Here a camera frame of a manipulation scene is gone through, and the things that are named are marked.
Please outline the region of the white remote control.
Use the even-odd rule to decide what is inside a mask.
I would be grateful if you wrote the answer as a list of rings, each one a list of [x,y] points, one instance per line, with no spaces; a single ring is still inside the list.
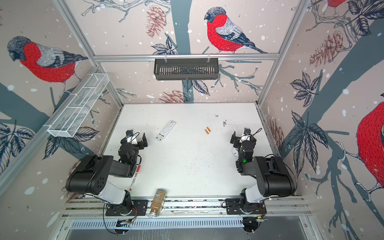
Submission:
[[[163,129],[158,133],[155,140],[162,142],[164,138],[169,134],[169,132],[174,128],[177,123],[175,121],[168,121],[168,123],[163,127]]]

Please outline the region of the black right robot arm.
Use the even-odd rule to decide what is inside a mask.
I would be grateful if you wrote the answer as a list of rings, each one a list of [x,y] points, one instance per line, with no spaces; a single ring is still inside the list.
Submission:
[[[233,133],[230,143],[236,160],[236,168],[242,176],[252,177],[256,180],[254,186],[245,188],[235,205],[226,201],[228,214],[242,212],[249,214],[265,214],[263,206],[265,200],[271,198],[284,198],[294,195],[297,181],[289,173],[289,168],[282,158],[274,154],[254,156],[257,143],[255,134],[249,128],[244,128],[240,137]]]

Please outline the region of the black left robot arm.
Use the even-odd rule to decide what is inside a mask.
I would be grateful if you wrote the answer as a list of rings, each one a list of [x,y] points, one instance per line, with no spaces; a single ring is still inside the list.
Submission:
[[[126,136],[121,139],[118,150],[119,159],[113,156],[87,156],[69,175],[66,181],[66,191],[69,193],[89,195],[102,200],[107,205],[107,215],[126,216],[139,215],[140,205],[132,200],[130,190],[123,190],[112,184],[108,177],[133,178],[138,173],[142,163],[139,151],[148,146],[146,135],[137,140],[139,132],[127,130]]]

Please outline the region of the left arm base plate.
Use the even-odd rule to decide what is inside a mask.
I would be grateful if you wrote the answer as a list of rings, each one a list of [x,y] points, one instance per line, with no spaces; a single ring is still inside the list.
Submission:
[[[105,215],[107,217],[145,216],[148,208],[148,200],[131,200],[128,204],[107,204]]]

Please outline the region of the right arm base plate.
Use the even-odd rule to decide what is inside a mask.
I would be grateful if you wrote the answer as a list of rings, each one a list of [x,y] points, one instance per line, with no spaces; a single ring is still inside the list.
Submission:
[[[225,199],[225,205],[228,215],[265,215],[266,206],[263,203],[248,203],[241,199]]]

